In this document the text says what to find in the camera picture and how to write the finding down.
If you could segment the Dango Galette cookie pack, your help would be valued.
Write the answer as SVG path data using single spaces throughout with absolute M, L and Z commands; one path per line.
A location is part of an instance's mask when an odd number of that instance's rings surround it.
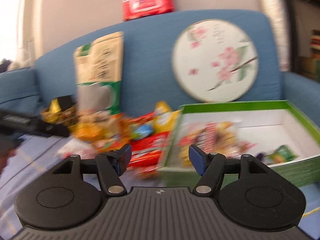
M 219 153 L 227 158 L 237 158 L 243 147 L 237 136 L 238 124 L 234 121 L 191 124 L 178 141 L 181 165 L 190 166 L 189 146 L 195 144 L 204 153 Z

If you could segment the purple triangular candy packet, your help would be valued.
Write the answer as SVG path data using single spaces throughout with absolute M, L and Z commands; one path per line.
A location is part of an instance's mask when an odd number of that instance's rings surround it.
M 265 162 L 267 159 L 267 153 L 260 152 L 255 156 L 260 162 Z

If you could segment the green snack packet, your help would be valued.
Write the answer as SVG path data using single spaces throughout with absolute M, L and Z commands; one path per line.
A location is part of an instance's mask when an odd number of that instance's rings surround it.
M 282 164 L 293 161 L 297 158 L 298 155 L 296 155 L 288 145 L 281 145 L 271 154 L 265 155 L 263 162 L 266 165 Z

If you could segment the yellow chip bag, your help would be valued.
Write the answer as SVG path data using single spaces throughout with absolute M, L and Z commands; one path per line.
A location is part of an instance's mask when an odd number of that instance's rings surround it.
M 156 103 L 154 118 L 152 122 L 155 133 L 172 131 L 180 117 L 180 110 L 173 111 L 165 101 Z

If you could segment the blue throw pillow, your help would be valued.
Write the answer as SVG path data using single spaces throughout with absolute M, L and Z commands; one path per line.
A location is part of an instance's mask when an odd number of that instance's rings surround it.
M 1 109 L 40 115 L 43 102 L 37 75 L 31 68 L 22 68 L 1 74 Z

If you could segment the light blue sofa blanket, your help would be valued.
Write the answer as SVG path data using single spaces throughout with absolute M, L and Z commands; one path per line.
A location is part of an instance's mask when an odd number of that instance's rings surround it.
M 32 180 L 61 161 L 57 151 L 69 140 L 58 137 L 22 136 L 24 142 L 11 157 L 1 174 L 1 239 L 11 239 L 22 229 L 14 211 L 16 194 Z M 307 216 L 299 227 L 319 239 L 319 183 L 303 186 Z

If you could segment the orange snack packet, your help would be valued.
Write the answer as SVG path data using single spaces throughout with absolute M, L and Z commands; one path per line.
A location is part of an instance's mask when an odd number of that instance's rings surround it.
M 117 117 L 109 111 L 86 113 L 79 116 L 79 121 L 72 131 L 72 136 L 86 142 L 96 142 L 120 136 L 122 132 Z

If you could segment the green white cardboard box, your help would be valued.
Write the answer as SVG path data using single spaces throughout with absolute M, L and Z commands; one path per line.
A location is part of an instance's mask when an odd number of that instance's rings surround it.
M 240 140 L 253 143 L 246 152 L 272 153 L 286 145 L 297 156 L 293 161 L 271 168 L 298 187 L 319 181 L 319 128 L 287 100 L 183 105 L 175 130 L 169 135 L 157 170 L 167 186 L 194 187 L 199 179 L 193 167 L 185 167 L 178 157 L 178 142 L 187 126 L 202 127 L 208 122 L 236 122 Z

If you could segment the large beige green snack bag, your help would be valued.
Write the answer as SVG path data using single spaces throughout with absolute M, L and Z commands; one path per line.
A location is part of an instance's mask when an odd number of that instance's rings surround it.
M 124 34 L 97 38 L 74 51 L 76 100 L 79 112 L 120 112 Z

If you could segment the round floral fan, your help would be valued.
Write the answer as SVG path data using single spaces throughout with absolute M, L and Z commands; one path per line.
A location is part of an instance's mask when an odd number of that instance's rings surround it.
M 171 58 L 177 83 L 201 102 L 239 99 L 253 86 L 259 69 L 258 52 L 249 35 L 221 19 L 186 27 Z

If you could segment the red wet wipes pack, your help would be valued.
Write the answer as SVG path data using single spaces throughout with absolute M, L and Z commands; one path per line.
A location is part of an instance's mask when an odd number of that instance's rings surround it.
M 123 20 L 130 21 L 146 16 L 175 11 L 174 0 L 123 0 Z

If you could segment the silver foil roll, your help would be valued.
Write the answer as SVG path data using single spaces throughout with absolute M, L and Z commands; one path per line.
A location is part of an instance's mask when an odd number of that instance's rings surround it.
M 291 69 L 290 27 L 285 0 L 259 0 L 262 12 L 269 20 L 277 48 L 279 68 L 282 72 Z

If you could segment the black metal shelf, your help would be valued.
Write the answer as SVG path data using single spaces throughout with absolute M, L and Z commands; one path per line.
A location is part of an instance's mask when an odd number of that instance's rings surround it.
M 319 82 L 319 0 L 284 0 L 290 70 Z

